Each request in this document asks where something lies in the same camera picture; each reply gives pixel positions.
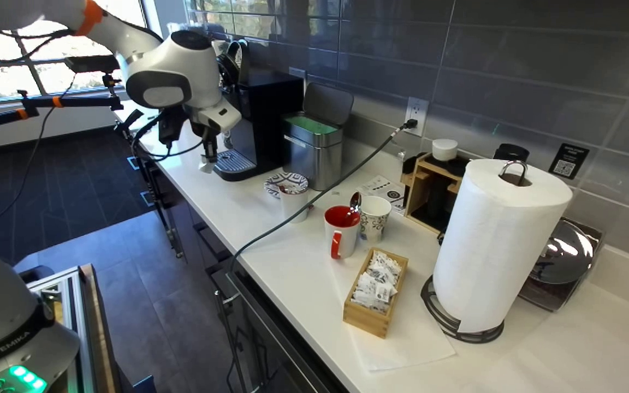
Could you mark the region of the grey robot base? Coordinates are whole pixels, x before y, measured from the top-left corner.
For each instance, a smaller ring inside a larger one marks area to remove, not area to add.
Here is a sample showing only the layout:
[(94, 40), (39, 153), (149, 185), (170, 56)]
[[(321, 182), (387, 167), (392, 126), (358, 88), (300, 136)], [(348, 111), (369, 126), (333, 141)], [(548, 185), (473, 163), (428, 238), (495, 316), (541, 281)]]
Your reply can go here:
[(78, 337), (0, 259), (0, 393), (45, 393), (78, 353)]

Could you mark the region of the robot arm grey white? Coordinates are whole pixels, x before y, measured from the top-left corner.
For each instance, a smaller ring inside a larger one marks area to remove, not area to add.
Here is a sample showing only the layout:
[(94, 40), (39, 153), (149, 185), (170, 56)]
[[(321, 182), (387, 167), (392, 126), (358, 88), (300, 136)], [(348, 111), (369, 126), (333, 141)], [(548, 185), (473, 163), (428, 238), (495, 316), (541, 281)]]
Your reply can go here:
[(222, 97), (217, 56), (198, 29), (168, 38), (126, 21), (95, 0), (0, 0), (0, 33), (50, 20), (111, 50), (123, 66), (123, 89), (134, 105), (160, 111), (160, 141), (170, 147), (186, 123), (209, 162), (215, 136), (232, 130), (240, 111)]

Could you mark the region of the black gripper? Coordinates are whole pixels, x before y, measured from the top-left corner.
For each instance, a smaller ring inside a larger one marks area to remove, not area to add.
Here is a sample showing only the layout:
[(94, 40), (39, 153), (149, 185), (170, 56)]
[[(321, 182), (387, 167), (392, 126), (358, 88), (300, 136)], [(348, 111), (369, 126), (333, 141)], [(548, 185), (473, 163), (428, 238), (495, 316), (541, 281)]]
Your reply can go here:
[(160, 111), (160, 141), (165, 147), (165, 151), (173, 151), (173, 143), (178, 140), (184, 124), (192, 126), (192, 134), (198, 137), (198, 147), (205, 151), (205, 158), (214, 162), (217, 128), (212, 123), (200, 124), (192, 119), (180, 105), (173, 105)]

